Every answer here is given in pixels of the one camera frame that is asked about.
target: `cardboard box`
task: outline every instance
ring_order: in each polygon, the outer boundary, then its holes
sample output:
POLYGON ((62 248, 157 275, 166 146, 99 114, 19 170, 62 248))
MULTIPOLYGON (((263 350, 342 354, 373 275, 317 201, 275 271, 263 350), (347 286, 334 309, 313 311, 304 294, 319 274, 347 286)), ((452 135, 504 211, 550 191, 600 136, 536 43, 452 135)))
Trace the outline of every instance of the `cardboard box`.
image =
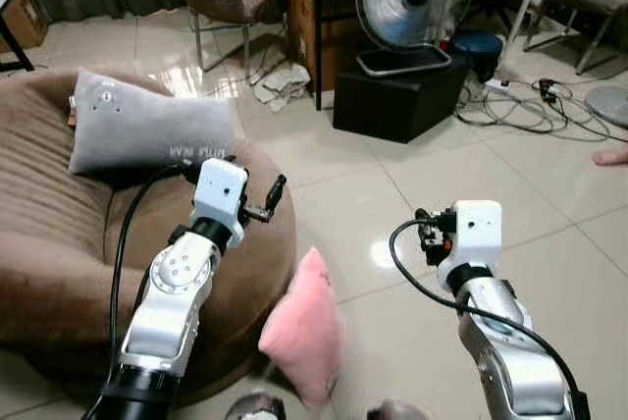
MULTIPOLYGON (((316 81, 315 50, 315 0, 289 0, 288 6, 288 53, 303 65, 312 77, 310 86, 316 81)), ((355 11, 355 0, 323 0, 323 15, 351 13, 355 11)), ((323 81, 322 89, 334 89, 338 73, 354 67, 355 56, 373 45, 356 19, 324 23, 323 81)))
MULTIPOLYGON (((23 49, 41 45, 46 37, 48 24, 32 0, 11 0, 2 17, 23 49)), ((0 52, 9 50, 9 46, 0 39, 0 52)))

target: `electric fan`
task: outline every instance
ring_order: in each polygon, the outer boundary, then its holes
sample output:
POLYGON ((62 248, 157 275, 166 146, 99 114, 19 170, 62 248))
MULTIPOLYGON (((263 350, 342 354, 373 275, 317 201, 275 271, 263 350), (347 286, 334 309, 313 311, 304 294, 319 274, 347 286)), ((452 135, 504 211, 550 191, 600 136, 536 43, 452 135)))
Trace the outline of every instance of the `electric fan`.
POLYGON ((447 67, 440 42, 453 34, 471 0, 356 0, 362 27, 379 50, 357 61, 367 75, 389 75, 447 67))

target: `paper on desk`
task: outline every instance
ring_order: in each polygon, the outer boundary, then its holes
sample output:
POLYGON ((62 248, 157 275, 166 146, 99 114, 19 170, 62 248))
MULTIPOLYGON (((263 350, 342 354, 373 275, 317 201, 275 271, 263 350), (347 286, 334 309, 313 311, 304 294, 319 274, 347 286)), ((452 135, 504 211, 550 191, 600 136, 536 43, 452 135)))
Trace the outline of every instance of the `paper on desk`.
POLYGON ((272 112, 278 113, 292 98, 300 98, 305 92, 305 85, 310 81, 307 70, 292 64, 265 76, 257 82, 253 93, 262 103, 267 104, 272 112))

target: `gray pillow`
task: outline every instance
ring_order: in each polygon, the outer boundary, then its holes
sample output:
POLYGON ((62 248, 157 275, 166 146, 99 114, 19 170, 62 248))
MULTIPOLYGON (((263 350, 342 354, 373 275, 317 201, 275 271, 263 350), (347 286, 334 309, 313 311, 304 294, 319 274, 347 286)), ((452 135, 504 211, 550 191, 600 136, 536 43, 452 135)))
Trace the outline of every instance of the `gray pillow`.
POLYGON ((231 155, 229 101, 174 98, 81 69, 70 173, 102 175, 231 155))

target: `black box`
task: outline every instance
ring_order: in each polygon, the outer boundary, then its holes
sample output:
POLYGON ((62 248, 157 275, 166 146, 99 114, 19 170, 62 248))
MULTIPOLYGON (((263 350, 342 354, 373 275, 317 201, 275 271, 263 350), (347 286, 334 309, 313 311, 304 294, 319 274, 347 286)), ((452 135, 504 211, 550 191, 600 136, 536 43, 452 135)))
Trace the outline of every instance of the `black box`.
POLYGON ((407 143, 448 117, 467 77, 466 60, 446 69, 374 79, 361 70, 339 74, 334 128, 407 143))

